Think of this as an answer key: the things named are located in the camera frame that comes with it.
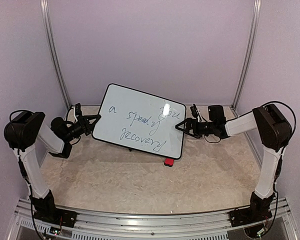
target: beige marble surface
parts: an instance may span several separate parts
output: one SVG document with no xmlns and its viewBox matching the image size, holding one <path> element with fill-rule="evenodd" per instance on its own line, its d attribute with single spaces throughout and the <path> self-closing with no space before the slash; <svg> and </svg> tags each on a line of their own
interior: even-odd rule
<svg viewBox="0 0 300 240">
<path fill-rule="evenodd" d="M 207 107 L 199 109 L 208 118 Z M 86 106 L 82 112 L 97 114 L 98 107 Z M 225 107 L 225 113 L 233 118 L 230 108 Z M 247 205 L 260 175 L 243 134 L 218 144 L 186 136 L 182 158 L 173 167 L 164 166 L 164 160 L 83 136 L 68 159 L 48 154 L 41 170 L 58 205 L 136 214 Z"/>
</svg>

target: red object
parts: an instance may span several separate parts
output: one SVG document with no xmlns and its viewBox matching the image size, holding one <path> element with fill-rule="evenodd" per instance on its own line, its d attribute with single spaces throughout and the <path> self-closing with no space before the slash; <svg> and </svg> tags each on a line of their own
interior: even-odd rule
<svg viewBox="0 0 300 240">
<path fill-rule="evenodd" d="M 168 167 L 172 167 L 173 165 L 174 165 L 174 159 L 172 159 L 172 158 L 166 158 L 165 160 L 164 160 L 164 165 L 165 166 L 168 166 Z"/>
</svg>

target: black whiteboard frame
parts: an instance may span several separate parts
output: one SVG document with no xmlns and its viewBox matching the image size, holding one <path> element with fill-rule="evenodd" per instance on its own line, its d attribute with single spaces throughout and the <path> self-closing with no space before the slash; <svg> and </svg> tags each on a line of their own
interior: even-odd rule
<svg viewBox="0 0 300 240">
<path fill-rule="evenodd" d="M 144 92 L 144 91 L 140 91 L 140 90 L 137 90 L 137 89 L 133 89 L 133 88 L 131 88 L 131 87 L 122 86 L 122 85 L 116 84 L 116 83 L 110 83 L 110 84 L 106 87 L 106 90 L 105 90 L 105 93 L 104 93 L 104 96 L 103 96 L 103 99 L 102 99 L 102 102 L 101 102 L 101 105 L 100 105 L 98 114 L 100 114 L 100 110 L 101 110 L 102 104 L 104 103 L 104 100 L 105 100 L 105 97 L 106 97 L 106 95 L 107 95 L 108 89 L 109 89 L 109 87 L 110 87 L 111 85 L 116 85 L 116 86 L 119 86 L 119 87 L 122 87 L 122 88 L 125 88 L 125 89 L 134 90 L 134 91 L 137 91 L 137 92 L 140 92 L 140 93 L 143 93 L 143 94 L 147 94 L 147 95 L 150 95 L 150 96 L 153 96 L 153 97 L 157 97 L 157 98 L 160 98 L 160 99 L 163 99 L 163 100 L 167 100 L 167 101 L 170 101 L 170 102 L 173 102 L 173 103 L 176 103 L 176 104 L 181 104 L 181 105 L 183 105 L 184 108 L 185 108 L 185 111 L 184 111 L 184 119 L 186 119 L 186 115 L 187 115 L 187 107 L 186 107 L 186 105 L 184 105 L 183 103 L 180 103 L 180 102 L 177 102 L 177 101 L 173 101 L 173 100 L 170 100 L 170 99 L 161 97 L 161 96 L 157 96 L 157 95 L 154 95 L 154 94 L 151 94 L 151 93 L 148 93 L 148 92 Z M 123 147 L 123 148 L 126 148 L 126 149 L 132 149 L 132 150 L 136 150 L 136 151 L 139 151 L 139 152 L 143 152 L 143 153 L 147 153 L 147 154 L 152 154 L 152 155 L 157 155 L 157 156 L 160 156 L 160 157 L 164 157 L 164 158 L 167 158 L 167 159 L 171 159 L 171 157 L 169 157 L 169 156 L 165 156 L 165 155 L 161 155 L 161 154 L 157 154 L 157 153 L 153 153 L 153 152 L 149 152 L 149 151 L 145 151 L 145 150 L 136 149 L 136 148 L 129 147 L 129 146 L 120 145 L 120 144 L 113 143 L 113 142 L 110 142 L 110 141 L 105 141 L 105 140 L 102 140 L 102 139 L 98 139 L 98 138 L 94 137 L 93 133 L 94 133 L 94 131 L 92 131 L 91 136 L 92 136 L 92 138 L 95 139 L 95 140 L 98 140 L 98 141 L 101 141 L 101 142 L 104 142 L 104 143 L 108 143 L 108 144 L 113 144 L 113 145 L 116 145 L 116 146 L 119 146 L 119 147 Z M 185 138 L 185 133 L 183 132 L 183 133 L 182 133 L 182 141 L 181 141 L 181 152 L 180 152 L 180 156 L 179 156 L 178 158 L 173 158 L 174 160 L 179 160 L 179 159 L 182 157 L 183 148 L 184 148 L 184 138 Z"/>
</svg>

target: robotic arm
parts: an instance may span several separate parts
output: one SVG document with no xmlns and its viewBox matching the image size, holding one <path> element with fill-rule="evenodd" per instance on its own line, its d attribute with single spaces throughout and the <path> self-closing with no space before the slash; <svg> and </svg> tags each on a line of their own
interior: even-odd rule
<svg viewBox="0 0 300 240">
<path fill-rule="evenodd" d="M 30 200 L 36 210 L 34 218 L 57 225 L 72 227 L 77 213 L 55 206 L 54 197 L 41 174 L 36 156 L 36 139 L 39 138 L 54 157 L 67 159 L 71 153 L 70 141 L 82 134 L 88 136 L 101 118 L 100 115 L 83 116 L 81 105 L 75 105 L 77 122 L 56 117 L 51 128 L 44 124 L 43 112 L 21 112 L 6 125 L 4 137 L 18 159 L 22 177 L 28 183 Z"/>
<path fill-rule="evenodd" d="M 194 138 L 215 135 L 221 140 L 247 131 L 258 129 L 263 144 L 263 161 L 259 181 L 250 198 L 248 208 L 229 213 L 233 227 L 270 219 L 270 204 L 274 199 L 274 184 L 281 172 L 282 156 L 292 137 L 292 128 L 287 119 L 274 104 L 254 108 L 238 118 L 226 121 L 223 107 L 208 107 L 210 121 L 202 122 L 196 105 L 191 107 L 192 116 L 176 129 Z"/>
</svg>

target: vertical metal post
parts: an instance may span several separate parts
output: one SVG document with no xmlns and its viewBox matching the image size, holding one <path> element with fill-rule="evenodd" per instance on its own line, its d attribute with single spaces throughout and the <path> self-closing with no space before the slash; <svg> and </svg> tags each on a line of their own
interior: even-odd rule
<svg viewBox="0 0 300 240">
<path fill-rule="evenodd" d="M 50 21 L 50 15 L 49 15 L 49 6 L 48 6 L 48 0 L 40 0 L 41 4 L 41 11 L 42 11 L 42 17 L 43 17 L 43 23 L 44 23 L 44 28 L 46 31 L 46 36 L 47 36 L 47 41 L 48 41 L 48 46 L 50 49 L 51 53 L 51 58 L 54 66 L 54 70 L 57 76 L 57 81 L 62 93 L 62 98 L 64 101 L 64 104 L 67 109 L 71 107 L 71 102 L 69 98 L 69 94 L 66 88 L 66 84 L 64 81 L 64 78 L 62 76 L 58 56 L 57 56 L 57 51 L 56 51 L 56 46 L 54 42 L 54 35 L 52 32 L 52 26 L 51 26 L 51 21 Z"/>
<path fill-rule="evenodd" d="M 234 100 L 232 103 L 232 107 L 235 110 L 238 107 L 239 100 L 244 88 L 244 84 L 246 81 L 253 48 L 255 45 L 256 40 L 256 34 L 257 34 L 257 28 L 258 28 L 258 22 L 259 22 L 259 16 L 260 16 L 260 8 L 261 8 L 261 0 L 254 0 L 254 8 L 253 8 L 253 16 L 252 16 L 252 22 L 250 27 L 250 33 L 249 33 L 249 39 L 248 39 L 248 45 L 246 48 L 245 56 L 244 56 L 244 62 L 243 67 L 240 74 L 240 80 L 238 83 L 238 86 L 236 88 L 236 92 L 234 95 Z"/>
</svg>

